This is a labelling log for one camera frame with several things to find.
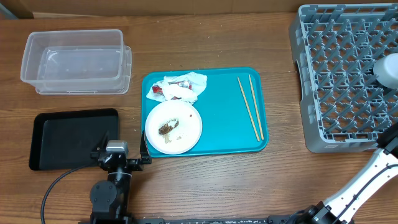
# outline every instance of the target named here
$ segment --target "crumpled napkin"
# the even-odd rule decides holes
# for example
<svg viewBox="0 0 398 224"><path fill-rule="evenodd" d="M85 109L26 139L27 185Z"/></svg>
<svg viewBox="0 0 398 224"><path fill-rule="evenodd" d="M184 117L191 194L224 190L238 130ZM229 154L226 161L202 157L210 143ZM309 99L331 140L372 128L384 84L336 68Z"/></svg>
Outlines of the crumpled napkin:
<svg viewBox="0 0 398 224"><path fill-rule="evenodd" d="M192 90L189 88L180 87L177 82L189 81L192 85ZM207 86L207 76L196 72L190 72L186 75L177 77L164 77L163 80L154 83L152 86L159 86L163 91L163 95L154 93L153 89L150 88L147 98L163 102L171 100L174 97L180 98L182 101L186 101L191 105L198 100L198 95L205 91Z"/></svg>

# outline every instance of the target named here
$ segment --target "teal tray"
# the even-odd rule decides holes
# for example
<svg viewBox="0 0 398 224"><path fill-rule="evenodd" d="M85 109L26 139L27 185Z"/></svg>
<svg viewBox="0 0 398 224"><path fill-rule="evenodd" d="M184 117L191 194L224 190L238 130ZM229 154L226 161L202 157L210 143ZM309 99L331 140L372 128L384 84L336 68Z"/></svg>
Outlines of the teal tray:
<svg viewBox="0 0 398 224"><path fill-rule="evenodd" d="M198 110L203 130L198 143L189 151L179 155L167 155L156 150L149 141L148 150L152 157L203 156L239 152L258 152L268 143L266 109L262 97L261 79L252 68L217 68L205 70L184 70L173 72L154 72L142 81L141 131L149 112L159 104L146 98L151 86L163 80L164 76L178 76L189 72L207 75L206 90L198 96L193 106ZM261 140L256 110L251 93L249 75L253 83L264 140ZM244 94L250 106L254 123L260 137L257 141L253 126L244 103L238 79L241 80Z"/></svg>

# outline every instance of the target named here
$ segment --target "gray dish rack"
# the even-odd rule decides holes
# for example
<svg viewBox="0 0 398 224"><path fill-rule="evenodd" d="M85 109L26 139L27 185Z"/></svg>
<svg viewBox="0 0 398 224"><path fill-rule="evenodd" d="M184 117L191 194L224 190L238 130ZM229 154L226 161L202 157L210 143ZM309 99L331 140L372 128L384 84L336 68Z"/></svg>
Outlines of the gray dish rack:
<svg viewBox="0 0 398 224"><path fill-rule="evenodd" d="M398 121L398 90L373 74L376 60L398 53L398 4L303 5L289 36L308 149L375 148Z"/></svg>

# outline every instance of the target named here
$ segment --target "chopsticks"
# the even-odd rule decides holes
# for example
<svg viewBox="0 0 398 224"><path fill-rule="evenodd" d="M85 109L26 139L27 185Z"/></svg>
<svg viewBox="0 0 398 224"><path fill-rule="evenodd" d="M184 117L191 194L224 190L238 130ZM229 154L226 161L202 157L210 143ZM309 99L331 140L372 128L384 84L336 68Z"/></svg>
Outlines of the chopsticks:
<svg viewBox="0 0 398 224"><path fill-rule="evenodd" d="M253 95L254 107L255 107L255 109L256 109L257 121L258 121L258 123L259 123L259 129L260 129L261 140L264 140L264 135L262 135L262 127L261 127L261 122L260 122L259 110L257 109L256 95L254 94L253 84L251 83L250 75L249 75L249 81L250 81L251 93L252 93L252 95Z"/></svg>
<svg viewBox="0 0 398 224"><path fill-rule="evenodd" d="M259 111L258 111L258 108L257 108L256 96L255 96L255 94L254 94L253 84L252 84L252 82L251 82L251 77L250 77L250 75L249 75L249 81L250 81L251 93L252 93L252 95L253 95L254 107L256 108L256 115L257 115L257 121L258 121L258 123L259 123L261 140L264 140L264 135L263 135L263 133L262 133L262 128L261 128L261 122L260 122ZM241 92L242 92L242 95L243 95L243 99L244 99L244 102L245 102L245 104L246 104L246 109L248 109L249 117L250 117L250 120L251 120L251 124L253 125L253 130L254 130L254 133L256 134L257 141L260 141L259 135L258 135L258 133L257 133L257 128L256 128L256 125L254 124L253 117L251 116L251 112L250 112L250 108L249 108L249 105L248 105L248 101L247 101L247 99L246 99L246 95L244 94L243 87L242 87L242 84L241 84L241 81L240 81L239 77L238 77L238 83L239 83L239 86L241 87Z"/></svg>

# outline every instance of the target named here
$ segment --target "clear plastic container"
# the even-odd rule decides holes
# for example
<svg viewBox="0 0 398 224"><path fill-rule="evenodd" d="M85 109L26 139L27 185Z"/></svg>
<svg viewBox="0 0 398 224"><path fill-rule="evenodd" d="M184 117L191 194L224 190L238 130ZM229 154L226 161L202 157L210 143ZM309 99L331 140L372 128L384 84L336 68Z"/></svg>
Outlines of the clear plastic container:
<svg viewBox="0 0 398 224"><path fill-rule="evenodd" d="M45 95L124 94L131 62L131 49L117 29L33 32L21 80Z"/></svg>

